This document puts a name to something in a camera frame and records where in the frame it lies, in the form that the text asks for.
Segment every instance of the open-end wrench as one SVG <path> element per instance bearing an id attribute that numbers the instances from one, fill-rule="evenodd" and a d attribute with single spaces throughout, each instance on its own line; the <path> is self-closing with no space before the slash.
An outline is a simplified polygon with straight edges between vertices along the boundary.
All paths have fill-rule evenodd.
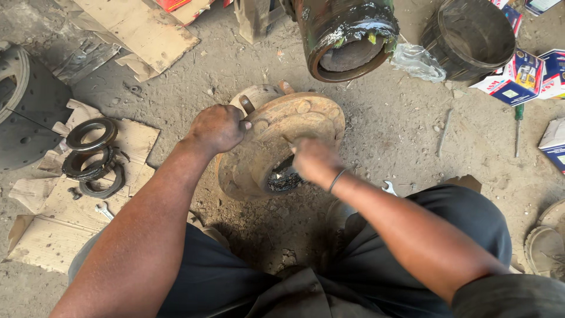
<path id="1" fill-rule="evenodd" d="M 384 187 L 381 187 L 383 191 L 398 196 L 396 192 L 394 192 L 394 189 L 392 188 L 392 182 L 385 180 L 385 183 L 388 184 L 388 187 L 386 189 Z"/>
<path id="2" fill-rule="evenodd" d="M 108 211 L 108 205 L 106 204 L 106 202 L 102 202 L 102 207 L 99 208 L 98 204 L 94 206 L 94 209 L 96 210 L 96 212 L 100 212 L 102 214 L 104 214 L 110 221 L 112 221 L 114 219 L 114 215 L 112 213 L 110 213 L 110 211 Z"/>

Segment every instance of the asm box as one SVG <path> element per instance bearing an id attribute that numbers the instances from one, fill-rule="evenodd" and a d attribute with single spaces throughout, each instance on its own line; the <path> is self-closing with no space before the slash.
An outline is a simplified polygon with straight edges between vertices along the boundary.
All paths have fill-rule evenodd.
<path id="1" fill-rule="evenodd" d="M 544 80 L 539 99 L 565 100 L 565 50 L 553 49 L 540 55 L 544 60 Z"/>
<path id="2" fill-rule="evenodd" d="M 489 93 L 510 106 L 516 106 L 540 94 L 543 71 L 544 60 L 516 49 L 502 72 L 488 75 L 471 87 Z"/>
<path id="3" fill-rule="evenodd" d="M 565 174 L 565 117 L 549 122 L 538 148 Z"/>

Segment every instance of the cardboard box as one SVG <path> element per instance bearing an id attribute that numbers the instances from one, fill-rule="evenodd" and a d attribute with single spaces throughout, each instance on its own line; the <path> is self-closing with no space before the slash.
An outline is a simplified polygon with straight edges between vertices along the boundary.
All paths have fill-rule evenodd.
<path id="1" fill-rule="evenodd" d="M 522 24 L 522 14 L 518 11 L 514 10 L 511 6 L 505 5 L 502 9 L 504 15 L 506 15 L 506 19 L 510 22 L 512 26 L 512 30 L 514 31 L 514 36 L 518 37 L 518 29 Z"/>
<path id="2" fill-rule="evenodd" d="M 561 0 L 525 0 L 524 7 L 526 7 L 526 10 L 531 14 L 539 16 L 549 10 L 549 8 L 555 6 L 559 1 Z"/>
<path id="3" fill-rule="evenodd" d="M 540 55 L 544 60 L 544 79 L 538 98 L 565 100 L 565 50 L 553 49 Z"/>
<path id="4" fill-rule="evenodd" d="M 565 117 L 549 122 L 538 148 L 565 174 Z"/>
<path id="5" fill-rule="evenodd" d="M 155 0 L 166 12 L 171 12 L 190 2 L 190 0 Z"/>
<path id="6" fill-rule="evenodd" d="M 540 94 L 543 69 L 542 59 L 516 49 L 502 73 L 488 75 L 471 88 L 478 88 L 510 106 L 516 106 Z"/>
<path id="7" fill-rule="evenodd" d="M 497 8 L 502 9 L 509 0 L 490 0 Z"/>

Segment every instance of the red box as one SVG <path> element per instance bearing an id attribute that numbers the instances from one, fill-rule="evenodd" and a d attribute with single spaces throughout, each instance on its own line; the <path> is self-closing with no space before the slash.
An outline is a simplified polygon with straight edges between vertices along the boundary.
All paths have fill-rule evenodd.
<path id="1" fill-rule="evenodd" d="M 166 12 L 171 12 L 180 6 L 189 3 L 190 0 L 156 0 L 156 2 L 161 6 L 161 8 L 165 9 Z"/>

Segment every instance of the metal rod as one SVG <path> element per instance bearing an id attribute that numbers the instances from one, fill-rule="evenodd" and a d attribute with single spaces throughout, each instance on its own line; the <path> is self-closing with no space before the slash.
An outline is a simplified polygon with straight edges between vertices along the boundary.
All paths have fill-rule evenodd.
<path id="1" fill-rule="evenodd" d="M 447 129 L 449 128 L 449 120 L 451 120 L 451 113 L 453 113 L 453 108 L 449 109 L 449 111 L 447 112 L 447 119 L 445 120 L 444 133 L 441 134 L 440 144 L 437 149 L 438 158 L 441 158 L 441 147 L 443 147 L 445 135 L 447 135 Z"/>
<path id="2" fill-rule="evenodd" d="M 518 158 L 518 146 L 520 144 L 520 123 L 522 121 L 517 121 L 518 124 L 516 125 L 516 153 L 514 153 L 514 157 Z"/>

